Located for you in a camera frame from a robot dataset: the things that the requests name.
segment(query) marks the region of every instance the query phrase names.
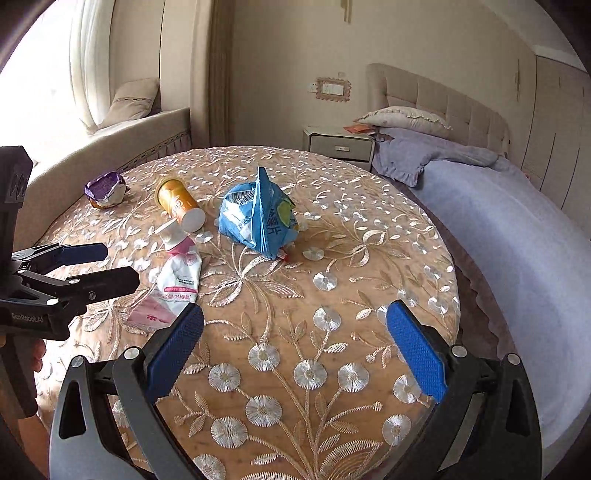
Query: upholstered headboard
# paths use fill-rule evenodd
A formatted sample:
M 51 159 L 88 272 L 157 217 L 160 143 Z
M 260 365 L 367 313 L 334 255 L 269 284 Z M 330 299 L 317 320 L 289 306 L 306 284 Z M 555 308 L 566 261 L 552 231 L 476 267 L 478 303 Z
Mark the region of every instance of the upholstered headboard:
M 411 106 L 438 113 L 452 127 L 448 140 L 508 156 L 507 123 L 481 103 L 441 83 L 381 63 L 368 65 L 367 77 L 369 111 Z

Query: orange cup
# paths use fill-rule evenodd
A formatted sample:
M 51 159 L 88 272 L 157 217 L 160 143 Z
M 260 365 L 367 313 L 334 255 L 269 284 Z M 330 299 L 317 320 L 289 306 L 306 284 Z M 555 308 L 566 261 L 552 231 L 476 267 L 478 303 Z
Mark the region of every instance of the orange cup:
M 156 187 L 155 200 L 185 232 L 196 232 L 205 223 L 205 212 L 179 179 L 169 177 L 162 180 Z

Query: blue gripper pad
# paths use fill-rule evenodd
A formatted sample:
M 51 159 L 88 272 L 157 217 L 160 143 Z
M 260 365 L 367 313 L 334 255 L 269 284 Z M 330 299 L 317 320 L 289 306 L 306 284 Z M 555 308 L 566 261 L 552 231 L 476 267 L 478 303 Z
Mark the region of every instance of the blue gripper pad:
M 168 327 L 173 331 L 148 365 L 145 396 L 151 403 L 170 393 L 203 333 L 203 310 L 199 305 L 192 305 L 190 310 L 185 308 Z
M 445 368 L 411 315 L 403 305 L 391 303 L 386 324 L 423 393 L 439 403 L 447 390 Z
M 62 247 L 56 262 L 60 266 L 100 262 L 107 258 L 108 252 L 105 244 L 66 245 Z

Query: lavender blanket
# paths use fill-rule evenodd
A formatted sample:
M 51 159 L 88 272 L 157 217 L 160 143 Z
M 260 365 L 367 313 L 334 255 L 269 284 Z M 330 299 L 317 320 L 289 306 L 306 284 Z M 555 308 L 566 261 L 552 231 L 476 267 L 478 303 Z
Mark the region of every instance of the lavender blanket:
M 487 148 L 466 147 L 443 138 L 404 128 L 381 128 L 376 149 L 388 158 L 384 173 L 391 179 L 415 187 L 425 165 L 433 160 L 448 160 L 477 167 L 489 167 L 499 157 Z
M 434 141 L 409 133 L 428 148 Z M 400 157 L 394 142 L 378 144 L 381 175 Z M 503 312 L 534 392 L 547 473 L 591 410 L 591 242 L 502 157 L 489 168 L 432 161 L 412 191 L 472 257 Z

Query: nightstand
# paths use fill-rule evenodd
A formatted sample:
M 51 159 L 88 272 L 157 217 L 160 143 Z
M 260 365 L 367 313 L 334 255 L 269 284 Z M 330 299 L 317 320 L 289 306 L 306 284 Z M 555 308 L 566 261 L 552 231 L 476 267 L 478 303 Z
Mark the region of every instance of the nightstand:
M 374 156 L 374 139 L 350 134 L 343 127 L 305 127 L 303 150 L 337 158 L 369 171 Z

